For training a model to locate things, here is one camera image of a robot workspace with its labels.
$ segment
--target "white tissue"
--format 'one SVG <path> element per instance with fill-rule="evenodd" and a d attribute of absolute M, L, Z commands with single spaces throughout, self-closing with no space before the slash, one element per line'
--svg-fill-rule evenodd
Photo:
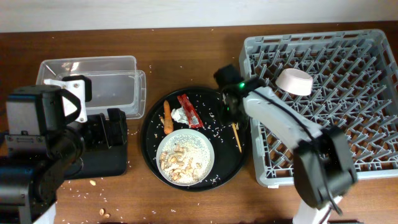
<path fill-rule="evenodd" d="M 185 115 L 184 108 L 182 107 L 177 110 L 172 110 L 172 118 L 178 123 L 189 124 L 187 115 Z"/>

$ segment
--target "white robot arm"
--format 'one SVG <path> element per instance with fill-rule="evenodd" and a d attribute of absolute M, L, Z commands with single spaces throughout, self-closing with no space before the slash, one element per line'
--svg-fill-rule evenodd
<path fill-rule="evenodd" d="M 297 113 L 281 99 L 269 87 L 260 87 L 256 92 L 266 96 L 275 103 L 283 106 L 290 111 L 297 119 L 306 125 L 311 135 L 317 138 L 322 135 L 320 126 L 317 123 L 311 122 Z M 311 141 L 307 134 L 302 131 L 301 127 L 291 116 L 288 116 L 285 111 L 272 103 L 260 98 L 254 91 L 243 98 L 243 105 L 246 114 L 254 119 L 259 120 L 267 129 L 271 130 L 291 151 L 299 146 L 299 142 Z M 343 197 L 335 197 L 335 203 L 338 203 Z M 330 203 L 323 208 L 317 209 L 308 206 L 303 200 L 300 203 L 297 214 L 293 218 L 293 224 L 326 224 L 331 213 Z"/>
<path fill-rule="evenodd" d="M 344 132 L 323 129 L 304 118 L 263 80 L 243 81 L 232 65 L 219 69 L 214 78 L 223 94 L 221 122 L 237 123 L 245 115 L 254 118 L 293 153 L 294 184 L 302 198 L 293 223 L 324 224 L 332 209 L 342 214 L 337 203 L 358 181 Z"/>

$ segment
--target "carrot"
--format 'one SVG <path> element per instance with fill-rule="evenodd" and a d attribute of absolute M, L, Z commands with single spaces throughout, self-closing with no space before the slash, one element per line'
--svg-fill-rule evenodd
<path fill-rule="evenodd" d="M 173 129 L 172 114 L 170 112 L 170 105 L 167 100 L 164 101 L 163 107 L 164 107 L 164 133 L 170 134 L 173 132 L 174 129 Z"/>

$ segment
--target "small white bowl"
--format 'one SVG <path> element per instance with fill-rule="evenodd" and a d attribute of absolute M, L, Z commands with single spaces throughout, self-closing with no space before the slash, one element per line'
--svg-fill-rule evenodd
<path fill-rule="evenodd" d="M 287 68 L 282 71 L 275 83 L 288 93 L 308 96 L 311 94 L 313 80 L 307 72 Z"/>
<path fill-rule="evenodd" d="M 203 175 L 203 177 L 202 177 L 200 180 L 198 180 L 197 182 L 194 182 L 194 183 L 192 183 L 192 184 L 179 184 L 179 183 L 175 183 L 175 182 L 173 182 L 173 181 L 170 179 L 170 177 L 168 177 L 168 175 L 164 172 L 164 170 L 162 170 L 162 169 L 160 168 L 160 155 L 161 155 L 161 153 L 163 152 L 164 146 L 165 146 L 166 143 L 167 143 L 169 140 L 171 140 L 173 137 L 178 136 L 178 135 L 181 135 L 181 134 L 193 135 L 193 136 L 195 136 L 195 137 L 198 137 L 198 138 L 204 140 L 204 142 L 205 142 L 205 144 L 206 144 L 206 146 L 207 146 L 207 148 L 208 148 L 208 150 L 209 150 L 209 152 L 210 152 L 210 162 L 209 162 L 209 164 L 208 164 L 208 169 L 207 169 L 206 174 Z M 213 165 L 214 165 L 214 149 L 213 149 L 213 146 L 211 145 L 209 139 L 208 139 L 204 134 L 200 133 L 199 131 L 195 131 L 195 130 L 192 130 L 192 129 L 179 129 L 179 130 L 173 131 L 172 133 L 168 134 L 168 135 L 160 142 L 159 147 L 157 148 L 157 151 L 156 151 L 156 164 L 157 164 L 157 168 L 158 168 L 159 172 L 160 172 L 160 173 L 162 174 L 162 176 L 163 176 L 166 180 L 168 180 L 170 183 L 175 184 L 175 185 L 178 185 L 178 186 L 191 186 L 191 185 L 194 185 L 194 184 L 197 184 L 197 183 L 201 182 L 202 180 L 204 180 L 204 179 L 207 177 L 207 175 L 209 175 L 209 173 L 210 173 L 210 171 L 212 170 Z"/>

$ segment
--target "cable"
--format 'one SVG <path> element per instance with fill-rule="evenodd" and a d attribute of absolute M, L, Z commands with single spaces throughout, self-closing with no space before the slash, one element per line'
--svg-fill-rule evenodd
<path fill-rule="evenodd" d="M 326 192 L 328 194 L 328 199 L 333 207 L 333 209 L 337 212 L 337 214 L 342 215 L 343 212 L 341 211 L 341 209 L 337 206 L 336 202 L 333 200 L 333 196 L 331 194 L 331 191 L 329 189 L 328 186 L 328 182 L 326 181 L 326 171 L 323 168 L 323 164 L 322 164 L 322 159 L 320 156 L 320 151 L 318 149 L 318 143 L 317 140 L 311 135 L 310 131 L 307 129 L 306 125 L 304 125 L 301 120 L 299 120 L 296 116 L 294 116 L 294 114 L 292 114 L 292 112 L 290 112 L 288 109 L 284 108 L 283 106 L 281 106 L 280 104 L 276 103 L 274 100 L 264 96 L 263 94 L 259 93 L 257 90 L 253 90 L 253 92 L 259 96 L 261 96 L 263 99 L 265 99 L 266 101 L 270 102 L 271 104 L 273 104 L 274 106 L 278 107 L 279 109 L 281 109 L 282 111 L 284 111 L 285 113 L 287 113 L 289 116 L 291 116 L 296 122 L 297 124 L 304 130 L 304 132 L 308 135 L 308 137 L 311 139 L 312 141 L 312 146 L 313 146 L 313 150 L 316 152 L 317 156 L 317 160 L 319 163 L 319 166 L 321 167 L 321 172 L 322 172 L 322 179 L 323 179 L 323 184 L 325 185 L 326 188 Z"/>

